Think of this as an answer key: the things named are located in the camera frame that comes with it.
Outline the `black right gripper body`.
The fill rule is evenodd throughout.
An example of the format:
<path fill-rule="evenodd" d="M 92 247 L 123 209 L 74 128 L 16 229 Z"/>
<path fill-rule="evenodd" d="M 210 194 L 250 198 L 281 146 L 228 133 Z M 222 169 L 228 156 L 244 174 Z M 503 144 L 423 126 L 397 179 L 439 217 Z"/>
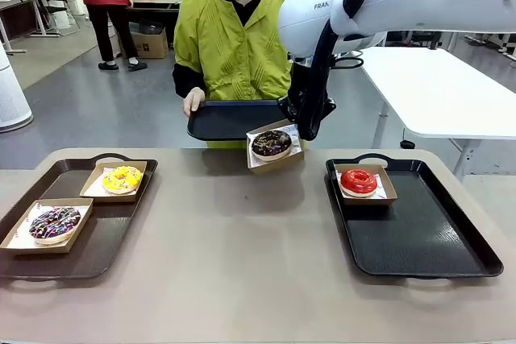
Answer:
<path fill-rule="evenodd" d="M 310 80 L 310 68 L 293 63 L 291 67 L 291 85 L 289 87 L 289 96 L 304 95 L 307 82 Z"/>

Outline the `person's right hand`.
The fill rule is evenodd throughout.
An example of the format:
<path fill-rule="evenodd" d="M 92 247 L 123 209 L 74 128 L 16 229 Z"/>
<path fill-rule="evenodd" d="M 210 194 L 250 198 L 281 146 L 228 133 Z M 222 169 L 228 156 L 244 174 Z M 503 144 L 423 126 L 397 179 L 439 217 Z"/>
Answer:
<path fill-rule="evenodd" d="M 190 115 L 196 112 L 199 106 L 205 101 L 206 94 L 203 89 L 199 87 L 192 88 L 187 96 L 183 99 L 183 111 L 189 118 Z"/>

